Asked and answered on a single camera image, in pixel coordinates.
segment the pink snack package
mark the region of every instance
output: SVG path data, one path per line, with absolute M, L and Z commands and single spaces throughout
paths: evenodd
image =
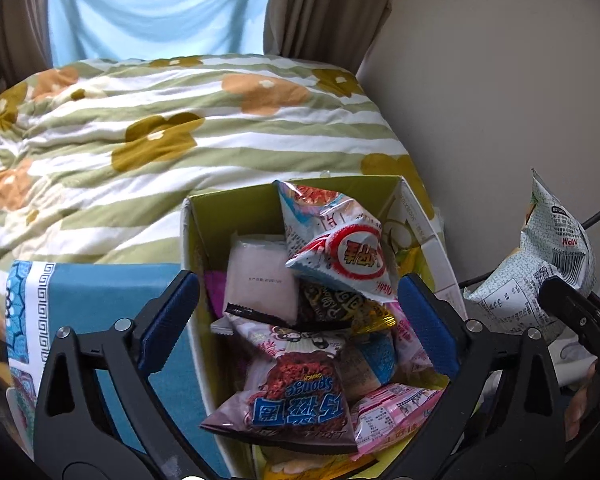
M 382 224 L 336 191 L 276 181 L 285 221 L 286 266 L 334 290 L 395 301 L 382 253 Z
M 388 384 L 351 409 L 358 452 L 352 460 L 379 451 L 416 431 L 433 411 L 443 390 Z
M 222 270 L 205 270 L 206 296 L 209 298 L 210 306 L 218 319 L 222 317 L 225 286 L 226 272 L 222 272 Z
M 394 301 L 385 305 L 395 317 L 394 334 L 395 356 L 400 369 L 407 375 L 433 368 L 427 353 L 424 351 L 413 327 L 404 315 L 400 303 Z

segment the metal screw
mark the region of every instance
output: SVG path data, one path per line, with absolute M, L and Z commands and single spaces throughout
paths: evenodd
M 131 320 L 123 317 L 115 322 L 113 328 L 115 328 L 118 332 L 124 332 L 131 327 Z
M 71 333 L 71 327 L 70 326 L 61 326 L 58 331 L 56 332 L 56 335 L 60 338 L 60 339 L 64 339 L 65 337 L 67 337 L 69 334 Z
M 482 323 L 475 319 L 470 319 L 466 322 L 466 329 L 469 332 L 474 332 L 477 334 L 478 332 L 482 332 Z
M 533 327 L 531 327 L 529 330 L 527 330 L 526 334 L 531 339 L 535 339 L 535 340 L 538 340 L 542 337 L 542 334 L 540 333 L 540 331 L 537 328 L 533 328 Z

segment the white wrapped snack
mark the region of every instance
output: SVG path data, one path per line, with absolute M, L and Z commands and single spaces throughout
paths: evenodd
M 382 224 L 336 191 L 276 181 L 289 260 L 302 277 L 370 300 L 395 300 L 382 250 Z
M 286 260 L 283 237 L 235 238 L 226 272 L 223 311 L 233 303 L 295 324 L 298 279 L 285 267 Z
M 560 276 L 588 296 L 595 284 L 595 267 L 587 233 L 534 171 L 520 248 L 478 289 L 465 290 L 464 298 L 479 307 L 481 319 L 492 330 L 519 334 L 536 327 L 550 344 L 564 324 L 540 308 L 540 285 L 551 276 Z

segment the blue gripper pad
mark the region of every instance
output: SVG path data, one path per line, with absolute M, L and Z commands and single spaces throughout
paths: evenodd
M 145 375 L 162 370 L 198 304 L 200 286 L 195 274 L 189 273 L 173 291 L 170 290 L 172 285 L 173 282 L 160 298 L 151 300 L 164 302 L 164 306 L 140 340 L 138 370 Z
M 453 380 L 460 370 L 456 339 L 432 305 L 433 302 L 445 302 L 438 300 L 428 288 L 426 295 L 422 287 L 427 288 L 419 276 L 404 276 L 398 284 L 398 301 L 435 371 Z

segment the bed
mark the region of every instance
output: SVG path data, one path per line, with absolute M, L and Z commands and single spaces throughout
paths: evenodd
M 15 260 L 179 263 L 190 194 L 274 179 L 399 174 L 407 151 L 355 77 L 271 56 L 85 60 L 0 95 L 1 341 Z

